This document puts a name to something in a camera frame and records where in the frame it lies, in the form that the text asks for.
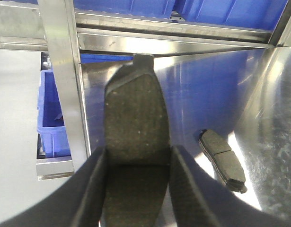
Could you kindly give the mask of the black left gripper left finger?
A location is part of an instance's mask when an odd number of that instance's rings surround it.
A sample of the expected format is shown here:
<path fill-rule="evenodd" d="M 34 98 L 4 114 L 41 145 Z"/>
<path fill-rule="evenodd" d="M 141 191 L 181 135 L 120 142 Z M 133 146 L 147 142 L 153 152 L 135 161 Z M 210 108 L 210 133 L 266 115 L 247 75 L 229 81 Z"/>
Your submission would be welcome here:
<path fill-rule="evenodd" d="M 97 148 L 60 188 L 0 227 L 97 227 L 105 198 L 108 160 Z"/>

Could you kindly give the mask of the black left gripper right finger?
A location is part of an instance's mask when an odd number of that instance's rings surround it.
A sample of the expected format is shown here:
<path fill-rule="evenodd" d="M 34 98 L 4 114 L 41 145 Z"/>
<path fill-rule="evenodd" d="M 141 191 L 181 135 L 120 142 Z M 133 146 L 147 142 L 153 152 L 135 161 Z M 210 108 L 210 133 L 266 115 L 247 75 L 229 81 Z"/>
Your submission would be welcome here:
<path fill-rule="evenodd" d="M 212 179 L 183 146 L 171 151 L 170 198 L 179 227 L 288 227 Z"/>

